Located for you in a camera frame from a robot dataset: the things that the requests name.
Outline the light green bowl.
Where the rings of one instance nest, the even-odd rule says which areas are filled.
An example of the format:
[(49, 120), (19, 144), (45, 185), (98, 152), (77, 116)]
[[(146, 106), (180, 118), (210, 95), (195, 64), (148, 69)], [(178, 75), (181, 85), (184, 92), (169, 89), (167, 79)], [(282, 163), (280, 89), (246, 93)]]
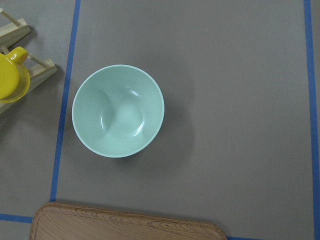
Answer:
[(154, 140), (165, 102), (147, 72), (117, 64), (95, 71), (81, 84), (71, 112), (75, 133), (86, 148), (103, 157), (123, 158)]

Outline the wooden cutting board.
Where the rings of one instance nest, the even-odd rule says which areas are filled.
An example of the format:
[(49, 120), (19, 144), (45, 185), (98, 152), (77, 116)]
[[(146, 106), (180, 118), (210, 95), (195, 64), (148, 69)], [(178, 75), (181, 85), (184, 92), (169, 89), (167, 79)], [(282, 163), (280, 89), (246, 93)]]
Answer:
[(34, 215), (31, 240), (225, 240), (212, 223), (61, 202)]

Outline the yellow cup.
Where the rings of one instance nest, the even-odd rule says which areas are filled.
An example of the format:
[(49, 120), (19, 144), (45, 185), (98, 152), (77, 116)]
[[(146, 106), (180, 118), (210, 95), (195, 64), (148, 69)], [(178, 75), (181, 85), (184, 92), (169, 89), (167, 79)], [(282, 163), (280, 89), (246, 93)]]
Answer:
[(0, 54), (0, 102), (12, 103), (20, 100), (30, 88), (31, 78), (24, 61), (28, 51), (16, 47), (8, 54)]

